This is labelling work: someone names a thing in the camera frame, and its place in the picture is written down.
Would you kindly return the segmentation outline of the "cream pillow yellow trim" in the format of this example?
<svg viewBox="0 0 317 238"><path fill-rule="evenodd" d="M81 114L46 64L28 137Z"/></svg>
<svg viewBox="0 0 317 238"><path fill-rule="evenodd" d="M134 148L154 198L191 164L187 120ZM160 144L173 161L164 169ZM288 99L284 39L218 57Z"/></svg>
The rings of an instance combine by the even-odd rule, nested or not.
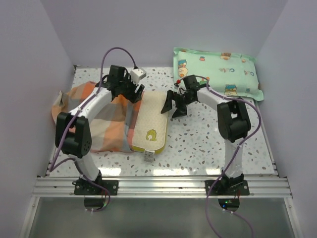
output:
<svg viewBox="0 0 317 238"><path fill-rule="evenodd" d="M166 144L168 114L161 113L166 100L163 91L142 95L132 137L132 150L143 154L143 161L153 163Z"/></svg>

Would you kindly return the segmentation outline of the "orange grey plaid pillowcase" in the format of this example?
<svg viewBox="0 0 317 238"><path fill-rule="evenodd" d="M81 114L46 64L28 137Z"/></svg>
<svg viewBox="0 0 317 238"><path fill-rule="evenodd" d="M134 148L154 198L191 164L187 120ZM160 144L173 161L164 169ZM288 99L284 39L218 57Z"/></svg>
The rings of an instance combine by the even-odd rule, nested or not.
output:
<svg viewBox="0 0 317 238"><path fill-rule="evenodd" d="M60 92L52 106L52 118L60 112L69 112L92 93L96 83L89 81L64 93ZM132 153L132 138L141 101L132 104L119 95L106 105L90 123L91 152L116 151Z"/></svg>

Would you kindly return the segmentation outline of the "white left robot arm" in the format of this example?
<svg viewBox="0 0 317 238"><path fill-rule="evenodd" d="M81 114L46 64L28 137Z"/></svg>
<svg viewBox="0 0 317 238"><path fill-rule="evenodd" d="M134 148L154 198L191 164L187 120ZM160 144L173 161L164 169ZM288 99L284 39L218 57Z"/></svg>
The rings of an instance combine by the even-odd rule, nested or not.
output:
<svg viewBox="0 0 317 238"><path fill-rule="evenodd" d="M70 112L58 114L55 131L56 152L51 163L51 172L58 167L56 161L60 153L69 155L81 178L87 181L86 190L93 195L102 191L103 182L98 179L101 172L90 153L90 123L106 105L120 95L131 103L140 101L145 88L140 84L140 80L145 78L146 74L142 68L134 67L128 71L125 67L112 65L108 74L101 76L87 99Z"/></svg>

